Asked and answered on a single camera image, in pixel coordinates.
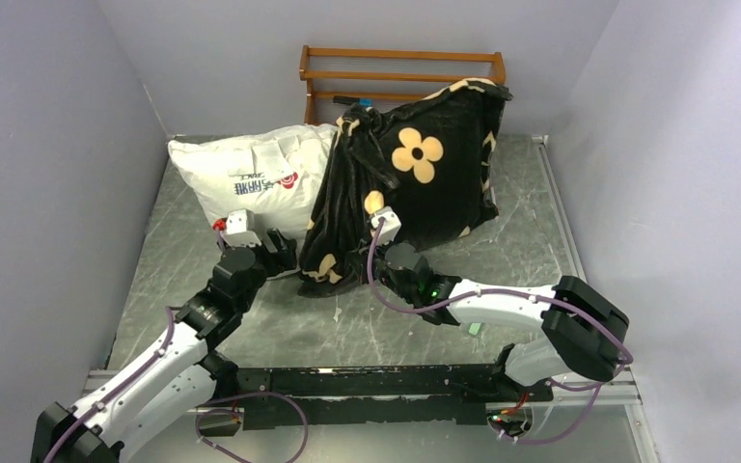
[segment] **flower pattern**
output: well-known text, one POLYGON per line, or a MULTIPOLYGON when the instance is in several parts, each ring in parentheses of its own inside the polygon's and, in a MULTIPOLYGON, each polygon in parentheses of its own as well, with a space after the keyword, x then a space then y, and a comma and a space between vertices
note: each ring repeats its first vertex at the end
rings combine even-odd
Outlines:
POLYGON ((325 280, 328 280, 331 282, 332 285, 335 285, 343 278, 342 275, 338 274, 334 271, 334 265, 337 264, 336 258, 334 258, 333 254, 327 254, 324 258, 322 258, 322 261, 319 263, 319 269, 313 270, 310 272, 302 272, 304 275, 308 275, 309 277, 313 278, 314 281, 317 283, 322 283, 325 280))
POLYGON ((379 190, 371 190, 363 203, 365 205, 365 212, 368 215, 373 215, 385 206, 385 195, 379 190))
POLYGON ((402 172, 413 170, 413 176, 419 183, 430 183, 436 176, 434 162, 444 155, 442 142, 436 137, 423 138, 419 130, 405 127, 398 133, 402 146, 394 150, 391 162, 402 172))

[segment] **black pillowcase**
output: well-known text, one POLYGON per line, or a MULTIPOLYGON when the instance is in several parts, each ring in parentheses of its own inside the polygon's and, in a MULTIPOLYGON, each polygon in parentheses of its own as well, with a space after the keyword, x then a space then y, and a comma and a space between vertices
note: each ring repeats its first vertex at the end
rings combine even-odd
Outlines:
POLYGON ((369 218, 383 206, 401 222, 396 242, 417 250, 495 218, 489 158, 511 99, 506 87, 470 78, 388 113, 348 109, 300 253, 299 294, 325 297, 360 280, 352 257, 370 243, 369 218))

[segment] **white wall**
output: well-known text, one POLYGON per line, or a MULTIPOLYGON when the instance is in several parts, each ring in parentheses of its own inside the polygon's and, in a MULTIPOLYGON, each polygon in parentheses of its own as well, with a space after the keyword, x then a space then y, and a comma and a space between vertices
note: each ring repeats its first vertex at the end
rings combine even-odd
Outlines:
POLYGON ((741 461, 741 1, 621 1, 552 143, 663 460, 741 461))
POLYGON ((0 463, 108 354, 164 143, 93 0, 0 1, 0 463))
POLYGON ((501 51, 505 131, 548 133, 618 0, 99 0, 166 130, 301 123, 302 45, 501 51))

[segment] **pillow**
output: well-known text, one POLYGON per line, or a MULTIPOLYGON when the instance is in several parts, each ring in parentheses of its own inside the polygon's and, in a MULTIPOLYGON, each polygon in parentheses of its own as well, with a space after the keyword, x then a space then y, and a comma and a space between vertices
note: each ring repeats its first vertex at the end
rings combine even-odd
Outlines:
POLYGON ((300 251, 298 293, 324 297, 363 280, 355 255, 385 205, 401 222, 397 242, 419 251, 496 217, 489 157, 511 99, 506 87, 468 78, 385 114, 345 112, 300 251))
POLYGON ((211 225, 237 209, 258 230, 305 237, 325 173, 334 125, 293 125, 203 144, 169 142, 169 156, 211 225))

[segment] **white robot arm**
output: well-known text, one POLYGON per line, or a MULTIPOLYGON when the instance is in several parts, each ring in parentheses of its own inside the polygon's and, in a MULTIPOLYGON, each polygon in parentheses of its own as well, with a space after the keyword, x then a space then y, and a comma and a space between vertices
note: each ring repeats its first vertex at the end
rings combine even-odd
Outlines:
POLYGON ((229 235, 237 247, 224 246, 206 287, 168 310, 158 340, 97 391, 41 413, 32 463, 128 461, 187 410, 237 392, 236 364, 215 349, 239 327, 267 278, 296 266, 296 243, 273 230, 273 250, 249 240, 250 230, 229 235))
POLYGON ((618 367, 632 362, 622 344, 628 317, 583 280, 563 276, 556 285, 509 287, 441 275, 409 244, 390 246, 400 221, 389 207, 373 214, 370 224, 374 238, 365 280, 388 308, 419 314, 434 324, 496 323, 544 335, 526 344, 509 345, 502 352, 497 368, 504 370, 513 389, 529 388, 571 371, 606 382, 615 377, 618 367), (374 281, 416 309, 385 300, 374 281))

